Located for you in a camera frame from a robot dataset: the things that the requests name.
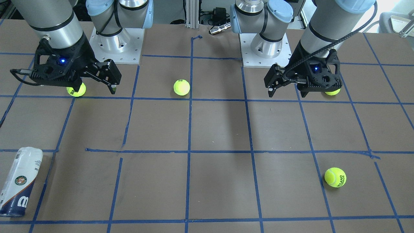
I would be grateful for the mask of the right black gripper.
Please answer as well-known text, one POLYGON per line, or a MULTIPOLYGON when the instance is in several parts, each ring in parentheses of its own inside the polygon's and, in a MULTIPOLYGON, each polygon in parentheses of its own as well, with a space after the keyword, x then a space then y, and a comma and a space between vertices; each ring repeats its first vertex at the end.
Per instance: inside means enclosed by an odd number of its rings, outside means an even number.
POLYGON ((82 78, 92 78, 108 86, 114 95, 122 75, 112 59, 99 62, 95 58, 83 34, 77 43, 63 49, 52 48, 50 40, 42 38, 29 77, 38 85, 70 87, 71 93, 82 91, 82 78))

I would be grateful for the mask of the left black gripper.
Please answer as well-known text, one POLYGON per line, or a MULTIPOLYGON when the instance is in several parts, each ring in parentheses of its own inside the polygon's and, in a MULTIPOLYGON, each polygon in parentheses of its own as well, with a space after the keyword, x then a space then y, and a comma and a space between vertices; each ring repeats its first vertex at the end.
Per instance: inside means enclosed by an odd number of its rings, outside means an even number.
POLYGON ((299 42, 284 68, 273 64, 264 77, 265 87, 268 88, 268 97, 272 98, 275 90, 290 83, 296 83, 302 98, 309 92, 333 92, 341 89, 340 61, 337 51, 331 49, 326 57, 309 56, 299 42))

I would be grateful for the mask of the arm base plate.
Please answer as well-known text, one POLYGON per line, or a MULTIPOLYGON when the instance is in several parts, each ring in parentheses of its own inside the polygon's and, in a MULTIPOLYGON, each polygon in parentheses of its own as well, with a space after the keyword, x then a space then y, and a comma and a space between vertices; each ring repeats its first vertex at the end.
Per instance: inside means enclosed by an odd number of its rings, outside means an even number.
POLYGON ((103 62, 112 59, 116 64, 139 64, 145 29, 124 28, 119 34, 105 37, 92 31, 89 39, 95 57, 103 62))
POLYGON ((245 68, 270 68, 273 64, 281 67, 288 65, 291 49, 286 34, 278 42, 266 41, 254 33, 240 34, 239 38, 245 68))

